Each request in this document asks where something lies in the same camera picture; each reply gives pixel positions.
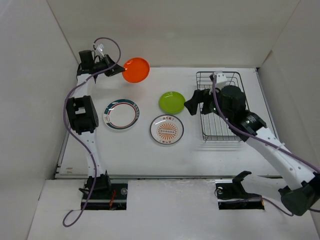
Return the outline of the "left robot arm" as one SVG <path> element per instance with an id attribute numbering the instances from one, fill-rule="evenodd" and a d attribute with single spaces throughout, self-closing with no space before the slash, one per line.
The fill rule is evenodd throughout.
<path id="1" fill-rule="evenodd" d="M 80 191 L 85 197 L 95 200 L 107 199 L 111 196 L 112 185 L 107 170 L 100 164 L 98 153 L 97 128 L 99 117 L 94 106 L 88 78 L 105 74 L 111 77 L 125 71 L 116 64 L 109 55 L 96 56 L 92 50 L 79 52 L 80 64 L 77 69 L 77 89 L 66 101 L 66 114 L 71 133 L 86 150 L 88 177 L 84 188 Z"/>

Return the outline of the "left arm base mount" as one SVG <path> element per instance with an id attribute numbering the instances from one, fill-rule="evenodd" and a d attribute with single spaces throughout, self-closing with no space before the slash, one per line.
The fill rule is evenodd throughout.
<path id="1" fill-rule="evenodd" d="M 128 183 L 111 181 L 101 174 L 96 178 L 93 192 L 85 206 L 85 210 L 117 211 L 127 209 Z"/>

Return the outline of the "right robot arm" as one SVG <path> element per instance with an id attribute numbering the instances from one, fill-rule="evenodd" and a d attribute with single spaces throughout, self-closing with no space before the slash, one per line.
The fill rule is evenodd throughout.
<path id="1" fill-rule="evenodd" d="M 292 215 L 302 216 L 319 201 L 319 169 L 290 152 L 257 114 L 246 109 L 246 95 L 239 87 L 197 89 L 184 106 L 193 116 L 199 104 L 202 104 L 202 114 L 218 115 L 232 133 L 277 170 L 284 186 L 273 190 L 273 198 L 279 199 Z"/>

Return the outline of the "white plate orange sunburst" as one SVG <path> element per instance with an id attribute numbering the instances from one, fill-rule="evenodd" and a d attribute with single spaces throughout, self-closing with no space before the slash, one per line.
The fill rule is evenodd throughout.
<path id="1" fill-rule="evenodd" d="M 152 139 L 161 145 L 174 145 L 181 140 L 185 132 L 182 121 L 171 114 L 157 116 L 150 124 Z"/>

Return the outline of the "white plate green rim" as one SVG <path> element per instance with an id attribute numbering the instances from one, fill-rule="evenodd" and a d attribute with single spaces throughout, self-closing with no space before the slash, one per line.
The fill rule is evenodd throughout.
<path id="1" fill-rule="evenodd" d="M 140 117 L 138 105 L 129 99 L 111 102 L 103 112 L 103 121 L 112 130 L 122 131 L 133 127 Z"/>

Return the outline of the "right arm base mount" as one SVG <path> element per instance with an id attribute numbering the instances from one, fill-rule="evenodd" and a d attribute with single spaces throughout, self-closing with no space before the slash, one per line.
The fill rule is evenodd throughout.
<path id="1" fill-rule="evenodd" d="M 214 194 L 217 197 L 219 210 L 264 210 L 261 195 L 246 192 L 242 181 L 250 171 L 242 171 L 233 178 L 218 179 L 215 181 Z"/>

